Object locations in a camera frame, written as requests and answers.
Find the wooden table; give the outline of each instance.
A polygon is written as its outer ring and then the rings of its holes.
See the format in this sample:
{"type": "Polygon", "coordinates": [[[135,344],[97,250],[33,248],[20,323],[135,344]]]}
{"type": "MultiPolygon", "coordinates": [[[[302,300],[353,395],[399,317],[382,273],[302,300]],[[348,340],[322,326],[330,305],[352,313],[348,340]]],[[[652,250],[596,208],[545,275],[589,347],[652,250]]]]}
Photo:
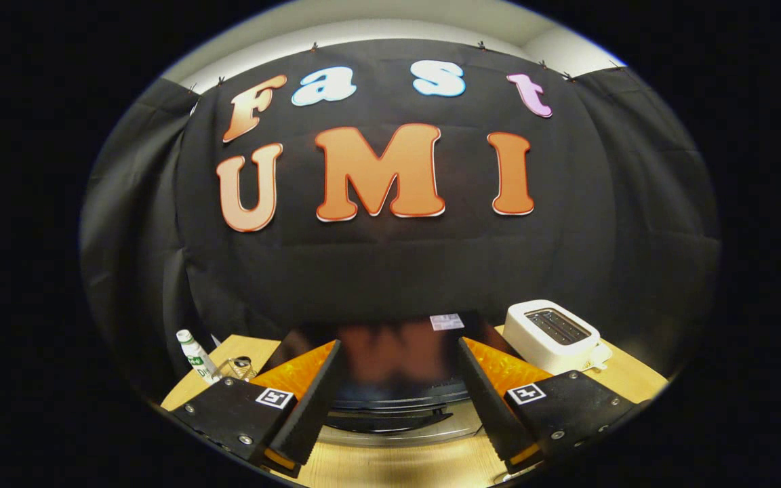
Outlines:
{"type": "MultiPolygon", "coordinates": [[[[504,325],[496,328],[502,333],[504,325]]],[[[659,373],[632,358],[602,338],[614,354],[607,369],[584,374],[619,395],[639,403],[651,399],[667,384],[659,373]]],[[[227,358],[247,355],[258,371],[276,350],[278,340],[232,335],[210,353],[217,364],[227,358]]],[[[196,371],[174,386],[161,407],[173,411],[208,387],[196,371]]],[[[420,447],[353,447],[316,442],[309,462],[297,479],[273,474],[314,488],[348,486],[456,486],[484,488],[496,484],[506,472],[483,429],[475,436],[420,447]]]]}

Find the black backdrop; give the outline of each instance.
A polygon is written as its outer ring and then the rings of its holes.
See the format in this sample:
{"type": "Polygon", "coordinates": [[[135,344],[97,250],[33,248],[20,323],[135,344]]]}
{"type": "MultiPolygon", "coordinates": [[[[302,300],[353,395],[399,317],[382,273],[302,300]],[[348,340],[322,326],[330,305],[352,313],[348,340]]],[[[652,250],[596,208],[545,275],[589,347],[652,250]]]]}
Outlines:
{"type": "MultiPolygon", "coordinates": [[[[241,170],[257,203],[257,170],[241,170]]],[[[388,201],[396,194],[394,186],[388,201]]],[[[477,309],[501,324],[508,306],[554,300],[669,376],[710,310],[719,259],[713,191],[681,123],[629,68],[572,81],[514,56],[443,41],[375,40],[267,62],[196,96],[160,80],[117,125],[90,176],[83,210],[84,280],[111,343],[148,369],[134,380],[161,401],[187,371],[174,332],[281,339],[307,321],[356,321],[477,309]],[[409,66],[464,69],[461,96],[422,96],[409,66]],[[343,65],[357,91],[293,105],[300,78],[343,65]],[[506,75],[524,73],[553,110],[531,113],[506,75]],[[229,144],[233,97],[284,74],[255,129],[229,144]],[[192,115],[189,112],[197,103],[192,115]],[[406,123],[428,123],[442,216],[403,219],[385,205],[320,222],[325,161],[316,135],[357,127],[378,153],[406,123]],[[500,216],[491,132],[531,144],[536,208],[500,216]],[[222,218],[218,163],[281,142],[277,207],[266,228],[222,218]],[[162,367],[162,364],[173,367],[162,367]]]]}

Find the pink letter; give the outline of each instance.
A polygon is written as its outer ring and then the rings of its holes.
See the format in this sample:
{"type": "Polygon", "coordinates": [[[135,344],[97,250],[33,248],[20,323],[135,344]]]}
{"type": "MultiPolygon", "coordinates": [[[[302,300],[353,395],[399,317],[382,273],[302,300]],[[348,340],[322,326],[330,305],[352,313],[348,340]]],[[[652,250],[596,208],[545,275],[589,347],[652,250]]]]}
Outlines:
{"type": "Polygon", "coordinates": [[[520,92],[520,97],[523,98],[523,103],[529,108],[532,113],[539,117],[548,118],[553,114],[553,111],[547,105],[544,105],[539,100],[538,95],[544,95],[542,87],[532,83],[532,80],[527,75],[508,75],[508,81],[517,85],[517,91],[520,92]]]}

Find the bottle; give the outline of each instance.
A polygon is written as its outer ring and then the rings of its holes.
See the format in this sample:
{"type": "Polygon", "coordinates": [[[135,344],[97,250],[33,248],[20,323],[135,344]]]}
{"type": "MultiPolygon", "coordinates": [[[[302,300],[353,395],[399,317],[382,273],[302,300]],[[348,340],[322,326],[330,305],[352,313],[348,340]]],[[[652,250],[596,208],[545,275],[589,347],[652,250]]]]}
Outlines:
{"type": "Polygon", "coordinates": [[[182,351],[188,358],[189,363],[192,364],[195,371],[198,371],[198,374],[201,375],[204,381],[207,381],[210,385],[219,381],[221,378],[219,368],[213,364],[204,348],[192,337],[192,333],[183,329],[182,331],[177,331],[176,337],[180,341],[182,351]]]}

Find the small sticker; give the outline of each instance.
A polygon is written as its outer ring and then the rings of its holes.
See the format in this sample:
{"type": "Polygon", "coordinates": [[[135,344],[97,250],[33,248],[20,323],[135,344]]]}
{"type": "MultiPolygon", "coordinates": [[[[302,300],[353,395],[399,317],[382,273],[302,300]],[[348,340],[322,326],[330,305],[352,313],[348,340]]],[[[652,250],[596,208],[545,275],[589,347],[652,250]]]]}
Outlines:
{"type": "Polygon", "coordinates": [[[542,392],[542,389],[536,386],[535,383],[529,383],[529,385],[519,386],[512,390],[508,390],[508,393],[511,393],[511,398],[513,398],[518,405],[523,405],[530,401],[538,401],[538,399],[543,399],[546,396],[544,392],[542,392]]]}
{"type": "Polygon", "coordinates": [[[283,392],[282,390],[276,390],[273,388],[267,388],[258,398],[255,399],[260,404],[268,405],[269,407],[279,408],[280,410],[285,408],[294,393],[283,392]]]}
{"type": "Polygon", "coordinates": [[[450,329],[462,329],[466,325],[462,324],[462,319],[456,313],[450,315],[431,315],[430,323],[434,331],[446,331],[450,329]]]}

